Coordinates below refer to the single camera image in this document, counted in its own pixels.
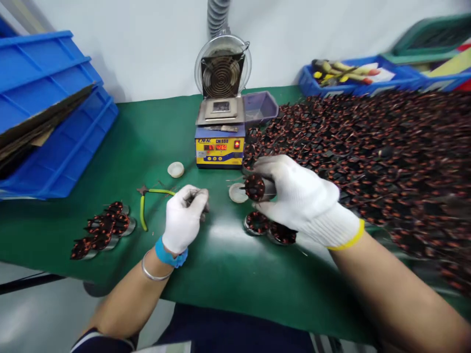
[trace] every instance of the person's arm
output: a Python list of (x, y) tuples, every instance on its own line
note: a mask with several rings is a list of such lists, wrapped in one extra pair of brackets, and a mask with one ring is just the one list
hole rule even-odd
[(285, 155), (262, 157), (255, 173), (274, 180), (276, 202), (254, 206), (331, 251), (388, 342), (408, 352), (470, 352), (470, 325), (339, 203), (339, 190)]
[[(201, 214), (208, 210), (207, 202), (208, 191), (191, 185), (183, 187), (168, 201), (162, 243), (164, 250), (174, 258), (183, 253), (196, 238)], [(154, 277), (165, 277), (173, 271), (171, 265), (157, 257), (154, 248), (145, 256), (144, 264)], [(93, 315), (87, 330), (97, 328), (103, 335), (125, 339), (144, 327), (168, 279), (149, 279), (141, 266), (142, 261), (114, 287)]]
[[(142, 272), (141, 262), (128, 272), (100, 304), (85, 331), (96, 328), (106, 336), (121, 339), (141, 331), (168, 282), (168, 278), (162, 281), (147, 278)], [(153, 250), (147, 253), (145, 266), (156, 277), (164, 277), (173, 271), (173, 267), (161, 262)]]
[(384, 339), (407, 352), (470, 352), (470, 325), (369, 234), (331, 251)]

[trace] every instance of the purple plastic tray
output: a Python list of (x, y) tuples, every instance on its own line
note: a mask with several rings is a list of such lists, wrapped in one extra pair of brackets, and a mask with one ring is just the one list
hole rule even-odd
[(243, 96), (245, 127), (268, 122), (278, 116), (278, 104), (268, 91)]

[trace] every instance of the gray flexible hose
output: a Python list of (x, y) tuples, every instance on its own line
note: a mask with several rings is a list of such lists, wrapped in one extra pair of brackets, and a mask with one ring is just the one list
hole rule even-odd
[(219, 33), (230, 33), (227, 16), (231, 0), (208, 0), (208, 29), (211, 38)]

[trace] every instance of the person's hand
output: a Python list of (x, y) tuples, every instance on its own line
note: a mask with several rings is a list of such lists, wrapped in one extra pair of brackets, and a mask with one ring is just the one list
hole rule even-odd
[(203, 211), (208, 212), (208, 190), (184, 186), (167, 202), (163, 245), (173, 254), (183, 253), (200, 230)]
[(331, 250), (349, 246), (363, 234), (364, 222), (339, 203), (339, 189), (286, 155), (261, 157), (254, 173), (275, 182), (276, 202), (254, 207), (273, 221), (303, 232)]

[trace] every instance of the fan grille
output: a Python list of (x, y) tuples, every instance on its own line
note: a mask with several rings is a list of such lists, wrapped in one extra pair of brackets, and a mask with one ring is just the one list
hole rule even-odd
[(204, 58), (203, 91), (213, 99), (235, 97), (238, 93), (241, 66), (232, 55)]

